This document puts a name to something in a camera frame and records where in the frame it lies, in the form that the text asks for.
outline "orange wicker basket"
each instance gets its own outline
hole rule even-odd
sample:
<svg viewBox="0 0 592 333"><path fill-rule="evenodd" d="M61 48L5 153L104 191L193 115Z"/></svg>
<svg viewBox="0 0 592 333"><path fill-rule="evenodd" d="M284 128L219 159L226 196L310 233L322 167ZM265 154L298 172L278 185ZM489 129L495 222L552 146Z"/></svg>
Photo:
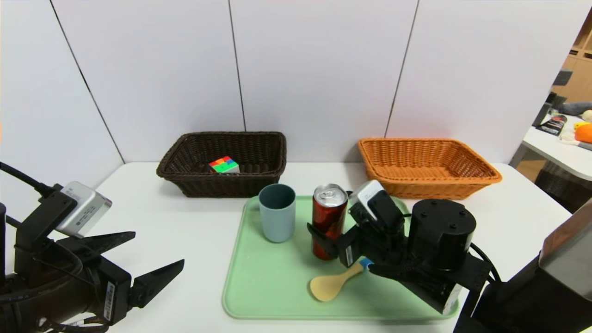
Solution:
<svg viewBox="0 0 592 333"><path fill-rule="evenodd" d="M457 140L366 138L358 147L368 178L399 198L465 199L501 181L496 169Z"/></svg>

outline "gray pillow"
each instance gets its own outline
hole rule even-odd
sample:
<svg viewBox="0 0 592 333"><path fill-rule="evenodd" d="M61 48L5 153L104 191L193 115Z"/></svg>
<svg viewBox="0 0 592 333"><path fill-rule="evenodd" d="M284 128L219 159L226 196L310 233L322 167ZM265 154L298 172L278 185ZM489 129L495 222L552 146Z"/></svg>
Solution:
<svg viewBox="0 0 592 333"><path fill-rule="evenodd" d="M565 103L559 110L559 113L568 114L570 116L579 116L586 110L592 109L592 102L579 102L579 103Z"/></svg>

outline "barcode label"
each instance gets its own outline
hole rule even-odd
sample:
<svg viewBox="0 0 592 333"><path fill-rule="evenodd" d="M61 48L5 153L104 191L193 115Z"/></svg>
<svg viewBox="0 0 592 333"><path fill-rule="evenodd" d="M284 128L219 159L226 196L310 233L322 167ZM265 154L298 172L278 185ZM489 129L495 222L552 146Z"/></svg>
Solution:
<svg viewBox="0 0 592 333"><path fill-rule="evenodd" d="M351 245L345 249L345 255L348 258L348 267L350 267L353 264L352 246Z"/></svg>
<svg viewBox="0 0 592 333"><path fill-rule="evenodd" d="M111 282L107 282L107 295L105 296L105 309L103 316L108 321L111 320L111 312L113 310L113 297L115 297L115 285Z"/></svg>

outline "wooden spoon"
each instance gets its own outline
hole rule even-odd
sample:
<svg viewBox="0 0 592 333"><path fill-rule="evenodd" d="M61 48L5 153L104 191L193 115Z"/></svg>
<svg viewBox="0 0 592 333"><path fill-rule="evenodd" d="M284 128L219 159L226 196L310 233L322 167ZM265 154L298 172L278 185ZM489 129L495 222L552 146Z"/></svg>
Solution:
<svg viewBox="0 0 592 333"><path fill-rule="evenodd" d="M372 261L370 259L364 258L359 262L356 262L342 274L317 276L310 280L310 291L319 301L330 301L334 299L337 294L339 294L346 281L348 281L352 276L355 276L357 273L363 272L370 264L372 264Z"/></svg>

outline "can lid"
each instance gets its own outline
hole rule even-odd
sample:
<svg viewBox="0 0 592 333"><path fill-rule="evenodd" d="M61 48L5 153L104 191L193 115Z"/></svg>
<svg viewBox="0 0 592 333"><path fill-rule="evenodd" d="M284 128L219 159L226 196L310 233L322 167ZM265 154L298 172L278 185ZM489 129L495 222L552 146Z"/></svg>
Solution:
<svg viewBox="0 0 592 333"><path fill-rule="evenodd" d="M325 207L337 207L347 202L348 194L336 184L324 184L314 190L314 198Z"/></svg>

